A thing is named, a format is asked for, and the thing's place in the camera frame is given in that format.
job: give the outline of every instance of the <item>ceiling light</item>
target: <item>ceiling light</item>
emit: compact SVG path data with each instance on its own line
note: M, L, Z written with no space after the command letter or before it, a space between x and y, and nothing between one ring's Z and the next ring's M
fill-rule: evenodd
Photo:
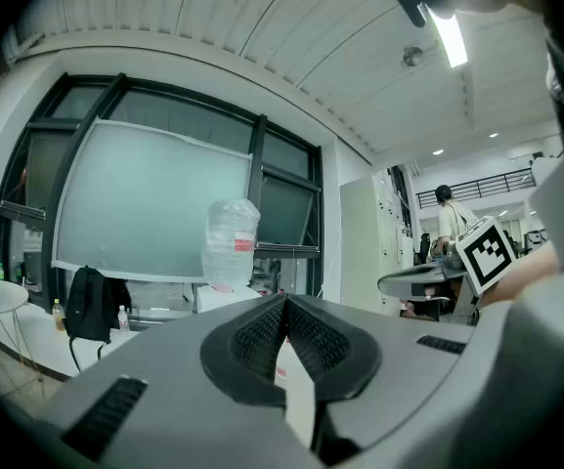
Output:
M466 47L464 46L464 39L461 37L459 30L459 23L457 17L453 16L449 20L443 20L436 16L431 9L427 8L431 19L434 20L442 43L447 51L449 57L449 64L451 67L456 67L464 63L468 63L468 56L466 56Z

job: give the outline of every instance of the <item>red label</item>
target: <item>red label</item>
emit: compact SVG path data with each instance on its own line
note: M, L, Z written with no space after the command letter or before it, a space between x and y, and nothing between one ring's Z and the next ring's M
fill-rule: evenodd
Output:
M235 239L234 250L236 252L250 252L253 250L253 242L249 239Z

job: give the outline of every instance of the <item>white projection screen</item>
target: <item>white projection screen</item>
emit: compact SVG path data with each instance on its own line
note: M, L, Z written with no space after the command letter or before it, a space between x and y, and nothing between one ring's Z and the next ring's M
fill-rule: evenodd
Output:
M106 277L204 282L207 212L245 198L251 156L129 123L97 120L60 200L52 266Z

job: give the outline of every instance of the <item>white cabinet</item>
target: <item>white cabinet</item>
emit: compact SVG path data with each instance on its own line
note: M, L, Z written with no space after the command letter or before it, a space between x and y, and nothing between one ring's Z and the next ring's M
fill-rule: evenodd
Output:
M377 289L384 275L412 265L412 239L402 230L399 197L375 177L340 188L342 304L399 315L399 300Z

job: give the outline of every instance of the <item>metal railing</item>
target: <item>metal railing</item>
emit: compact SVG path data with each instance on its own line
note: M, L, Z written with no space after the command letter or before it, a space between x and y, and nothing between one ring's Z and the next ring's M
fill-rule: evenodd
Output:
M499 174L497 176L469 181L467 183L456 184L451 186L454 199L457 201L465 201L467 199L483 198L502 192L515 192L526 188L533 188L536 180L532 174L531 168L517 170L516 172L508 172L507 174ZM416 201L420 208L433 207L438 205L435 192L419 192L416 194Z

